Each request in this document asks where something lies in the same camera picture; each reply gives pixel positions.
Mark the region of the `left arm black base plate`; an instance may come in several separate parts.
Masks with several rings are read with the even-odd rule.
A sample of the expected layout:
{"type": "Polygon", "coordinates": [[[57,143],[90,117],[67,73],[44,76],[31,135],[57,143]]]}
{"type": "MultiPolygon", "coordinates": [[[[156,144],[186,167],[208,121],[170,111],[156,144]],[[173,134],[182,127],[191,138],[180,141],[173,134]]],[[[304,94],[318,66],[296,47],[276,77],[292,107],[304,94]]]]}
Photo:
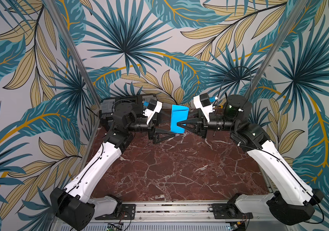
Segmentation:
{"type": "Polygon", "coordinates": [[[122,204],[113,213],[95,217],[95,220],[133,220],[136,213],[136,204],[122,204]]]}

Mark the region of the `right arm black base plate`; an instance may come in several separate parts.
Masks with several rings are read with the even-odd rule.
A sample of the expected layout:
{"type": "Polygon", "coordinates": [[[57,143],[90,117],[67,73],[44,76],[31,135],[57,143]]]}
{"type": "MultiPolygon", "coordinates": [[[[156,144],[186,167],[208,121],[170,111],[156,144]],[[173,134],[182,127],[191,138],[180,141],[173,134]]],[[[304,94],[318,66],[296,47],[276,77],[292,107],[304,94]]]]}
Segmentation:
{"type": "Polygon", "coordinates": [[[248,220],[253,218],[252,213],[242,213],[232,204],[211,204],[208,211],[213,213],[215,219],[248,220]]]}

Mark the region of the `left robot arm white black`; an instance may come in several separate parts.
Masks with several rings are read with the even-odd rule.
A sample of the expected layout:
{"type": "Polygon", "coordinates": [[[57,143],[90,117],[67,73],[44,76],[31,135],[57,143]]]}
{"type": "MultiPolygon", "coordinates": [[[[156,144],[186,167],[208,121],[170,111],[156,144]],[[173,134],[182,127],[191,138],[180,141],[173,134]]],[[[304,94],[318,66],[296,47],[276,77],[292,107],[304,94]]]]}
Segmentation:
{"type": "Polygon", "coordinates": [[[124,153],[132,142],[134,132],[147,132],[153,143],[159,143],[175,136],[170,131],[157,129],[157,115],[162,102],[151,99],[139,108],[140,117],[134,111],[134,103],[118,101],[113,106],[111,126],[99,150],[83,170],[65,187],[55,188],[51,205],[55,217],[77,231],[83,230],[92,220],[95,205],[89,202],[91,194],[109,167],[124,153]]]}

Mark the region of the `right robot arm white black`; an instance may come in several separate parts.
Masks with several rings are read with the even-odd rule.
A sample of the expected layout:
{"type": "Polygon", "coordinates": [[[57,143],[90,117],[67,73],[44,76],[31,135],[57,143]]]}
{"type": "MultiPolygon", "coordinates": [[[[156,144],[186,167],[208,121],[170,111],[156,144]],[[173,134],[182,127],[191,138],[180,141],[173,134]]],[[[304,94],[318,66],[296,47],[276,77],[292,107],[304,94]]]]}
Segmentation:
{"type": "Polygon", "coordinates": [[[305,183],[278,152],[267,132],[258,124],[248,121],[252,103],[242,95],[231,95],[223,106],[223,115],[214,114],[216,98],[201,94],[193,98],[198,116],[189,119],[187,113],[172,114],[171,124],[191,131],[203,138],[208,131],[229,131],[231,140],[246,152],[277,190],[266,195],[248,196],[237,193],[226,205],[228,215],[235,218],[243,214],[267,214],[285,225],[310,220],[324,193],[305,183]]]}

